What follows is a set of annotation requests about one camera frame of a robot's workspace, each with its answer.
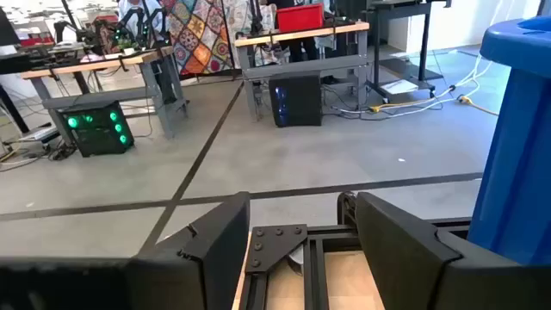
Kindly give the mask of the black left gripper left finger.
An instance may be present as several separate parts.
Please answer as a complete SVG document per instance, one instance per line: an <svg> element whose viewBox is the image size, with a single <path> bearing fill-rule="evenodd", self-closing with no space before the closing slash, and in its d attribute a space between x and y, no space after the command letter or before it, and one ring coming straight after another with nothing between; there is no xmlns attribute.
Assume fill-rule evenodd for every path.
<svg viewBox="0 0 551 310"><path fill-rule="evenodd" d="M238 192L133 257L0 257L0 310L230 310L249 222Z"/></svg>

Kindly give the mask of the black computer tower blue lights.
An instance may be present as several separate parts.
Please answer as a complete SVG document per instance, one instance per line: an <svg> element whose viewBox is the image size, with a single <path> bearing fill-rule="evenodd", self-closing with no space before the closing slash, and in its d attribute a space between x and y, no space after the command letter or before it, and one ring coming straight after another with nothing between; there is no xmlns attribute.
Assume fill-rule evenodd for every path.
<svg viewBox="0 0 551 310"><path fill-rule="evenodd" d="M321 125L322 96L318 72L275 75L269 79L269 96L277 127Z"/></svg>

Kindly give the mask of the red plastic box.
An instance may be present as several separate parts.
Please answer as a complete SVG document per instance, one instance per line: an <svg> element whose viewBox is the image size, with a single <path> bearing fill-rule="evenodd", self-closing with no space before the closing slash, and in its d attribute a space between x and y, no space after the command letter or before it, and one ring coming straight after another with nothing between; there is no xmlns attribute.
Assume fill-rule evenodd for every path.
<svg viewBox="0 0 551 310"><path fill-rule="evenodd" d="M278 9L276 19L277 28L284 33L321 28L324 25L324 6L315 3Z"/></svg>

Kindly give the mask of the black metal stand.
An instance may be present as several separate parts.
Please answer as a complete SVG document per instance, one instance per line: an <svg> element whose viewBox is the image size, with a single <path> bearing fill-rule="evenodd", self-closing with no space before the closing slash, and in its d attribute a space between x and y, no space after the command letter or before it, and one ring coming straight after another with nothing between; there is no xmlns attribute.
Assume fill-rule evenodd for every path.
<svg viewBox="0 0 551 310"><path fill-rule="evenodd" d="M380 68L395 76L397 78L396 83L400 84L402 81L411 83L413 86L417 86L419 90L428 90L430 99L436 98L435 86L428 83L426 78L430 13L433 2L445 2L445 8L451 6L451 0L373 0L367 5L367 19L370 24L374 46L373 77L368 81L368 87L381 96L383 103L389 103L393 94L389 90L384 89L384 86L389 87L391 85L390 82L385 84L380 82ZM381 60L381 24L384 21L388 22L394 19L420 15L424 17L424 24L419 65L415 66L418 69L418 73L414 75L411 71L411 66L405 60L396 58Z"/></svg>

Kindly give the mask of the black aluminium table frame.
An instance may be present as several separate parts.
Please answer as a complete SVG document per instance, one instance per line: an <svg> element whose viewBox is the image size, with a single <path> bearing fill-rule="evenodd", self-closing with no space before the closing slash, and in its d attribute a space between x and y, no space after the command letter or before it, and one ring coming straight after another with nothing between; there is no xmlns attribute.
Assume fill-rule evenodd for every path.
<svg viewBox="0 0 551 310"><path fill-rule="evenodd" d="M301 308L329 310L326 255L330 252L356 250L361 251L366 259L356 226L356 197L357 195L343 195L339 210L342 223L337 226L294 225L254 228L239 310L266 310L269 277L276 266L294 250L303 252L302 283L299 286L303 294ZM368 262L365 267L353 268L353 272L359 276L372 276ZM377 287L375 295L382 302Z"/></svg>

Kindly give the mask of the colourful patterned quilt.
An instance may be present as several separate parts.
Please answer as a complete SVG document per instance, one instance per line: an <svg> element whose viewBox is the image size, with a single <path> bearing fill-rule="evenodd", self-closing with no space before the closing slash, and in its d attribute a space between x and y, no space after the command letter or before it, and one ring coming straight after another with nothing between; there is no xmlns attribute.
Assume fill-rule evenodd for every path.
<svg viewBox="0 0 551 310"><path fill-rule="evenodd" d="M235 40L251 33L255 0L159 0L181 78L241 68Z"/></svg>

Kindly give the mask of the wooden top grey workbench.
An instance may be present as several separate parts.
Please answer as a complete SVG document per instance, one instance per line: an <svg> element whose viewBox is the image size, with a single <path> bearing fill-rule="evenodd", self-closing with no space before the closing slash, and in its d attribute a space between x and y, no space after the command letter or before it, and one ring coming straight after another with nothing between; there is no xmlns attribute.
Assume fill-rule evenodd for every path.
<svg viewBox="0 0 551 310"><path fill-rule="evenodd" d="M300 71L332 71L336 69L357 69L356 93L357 102L363 105L367 100L368 84L368 22L356 22L354 24L336 26L330 28L316 28L291 33L263 34L251 38L239 38L234 42L238 52L238 60L244 79L246 101L253 121L260 119L261 113L255 101L253 83L255 81L271 78L283 73L297 73ZM354 55L341 56L330 59L308 60L285 65L266 65L255 67L254 46L263 43L275 43L276 41L295 40L304 38L321 37L327 35L356 33L358 52Z"/></svg>
<svg viewBox="0 0 551 310"><path fill-rule="evenodd" d="M152 63L157 60L161 62L161 72L159 75L170 79L170 85L176 98L176 100L171 104L166 104L164 102L162 91L156 82L155 74L152 69ZM131 65L136 65L139 67L142 79L144 80L143 86L97 93L87 93L85 90L82 90L79 96L63 96L53 98L42 81L43 77L82 73L84 71L96 71L111 67L127 69ZM60 111L76 104L88 105L95 102L150 100L152 102L152 106L154 107L154 114L158 116L164 131L164 136L168 140L175 136L171 116L178 111L187 111L187 99L183 94L183 88L180 84L175 60L173 58L173 48L171 46L163 46L156 50L142 52L132 56L119 57L117 59L112 58L102 61L82 63L79 65L70 65L37 71L25 71L21 74L21 77L29 80L35 87L36 92L41 99L42 106L51 116L55 127L58 129L65 142L71 141L71 134L60 116Z"/></svg>

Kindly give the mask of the grey floor box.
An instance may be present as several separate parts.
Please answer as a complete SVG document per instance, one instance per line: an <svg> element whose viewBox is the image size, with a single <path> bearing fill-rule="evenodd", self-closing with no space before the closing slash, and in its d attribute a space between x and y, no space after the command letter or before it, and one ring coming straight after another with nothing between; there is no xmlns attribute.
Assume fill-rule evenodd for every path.
<svg viewBox="0 0 551 310"><path fill-rule="evenodd" d="M23 134L19 138L18 142L43 142L49 141L50 139L56 138L59 136L59 130L52 125L51 123L44 124L43 126L36 127L29 131L28 133Z"/></svg>

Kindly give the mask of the black computer tower green lights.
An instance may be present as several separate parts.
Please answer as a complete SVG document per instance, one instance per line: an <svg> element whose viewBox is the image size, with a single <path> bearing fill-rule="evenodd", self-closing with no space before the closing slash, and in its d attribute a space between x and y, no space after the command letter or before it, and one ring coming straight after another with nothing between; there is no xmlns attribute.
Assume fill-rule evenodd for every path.
<svg viewBox="0 0 551 310"><path fill-rule="evenodd" d="M122 154L134 137L118 101L74 105L59 111L65 129L84 158Z"/></svg>

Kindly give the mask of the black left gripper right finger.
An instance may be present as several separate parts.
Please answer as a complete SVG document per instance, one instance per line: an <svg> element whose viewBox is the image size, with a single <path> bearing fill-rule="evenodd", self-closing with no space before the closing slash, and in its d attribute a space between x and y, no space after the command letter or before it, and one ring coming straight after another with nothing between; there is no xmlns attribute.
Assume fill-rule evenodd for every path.
<svg viewBox="0 0 551 310"><path fill-rule="evenodd" d="M356 226L386 310L551 310L551 265L521 265L368 192Z"/></svg>

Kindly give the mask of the white paper stack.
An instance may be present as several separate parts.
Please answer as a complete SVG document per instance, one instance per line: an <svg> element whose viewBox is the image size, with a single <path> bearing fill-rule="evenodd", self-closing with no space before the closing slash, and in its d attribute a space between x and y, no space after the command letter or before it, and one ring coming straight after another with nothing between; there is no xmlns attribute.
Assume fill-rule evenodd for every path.
<svg viewBox="0 0 551 310"><path fill-rule="evenodd" d="M404 94L418 90L418 86L408 80L400 79L387 84L383 84L381 89L390 95Z"/></svg>

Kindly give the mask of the blue plastic bin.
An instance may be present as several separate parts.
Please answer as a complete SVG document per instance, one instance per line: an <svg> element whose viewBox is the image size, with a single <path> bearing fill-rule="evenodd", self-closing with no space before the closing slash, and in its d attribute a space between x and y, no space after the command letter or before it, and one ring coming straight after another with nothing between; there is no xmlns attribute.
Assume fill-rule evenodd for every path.
<svg viewBox="0 0 551 310"><path fill-rule="evenodd" d="M551 264L551 15L492 25L480 53L511 71L467 238Z"/></svg>

